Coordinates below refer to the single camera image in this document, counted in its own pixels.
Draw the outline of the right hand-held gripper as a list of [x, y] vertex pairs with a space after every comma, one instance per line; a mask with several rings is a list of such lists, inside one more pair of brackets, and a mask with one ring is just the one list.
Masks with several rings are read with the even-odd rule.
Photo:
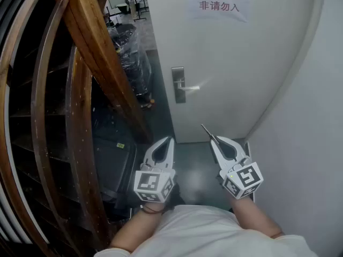
[[257, 163], [246, 156], [238, 142], [222, 136], [216, 136], [216, 140], [211, 139], [210, 145], [220, 167], [221, 186], [235, 199], [253, 193], [264, 180]]

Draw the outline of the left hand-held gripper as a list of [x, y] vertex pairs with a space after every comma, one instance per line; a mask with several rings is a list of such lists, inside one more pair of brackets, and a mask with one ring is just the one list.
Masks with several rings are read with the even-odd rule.
[[165, 137], [145, 153], [144, 162], [135, 173], [133, 190], [145, 202], [165, 203], [175, 186], [175, 140]]

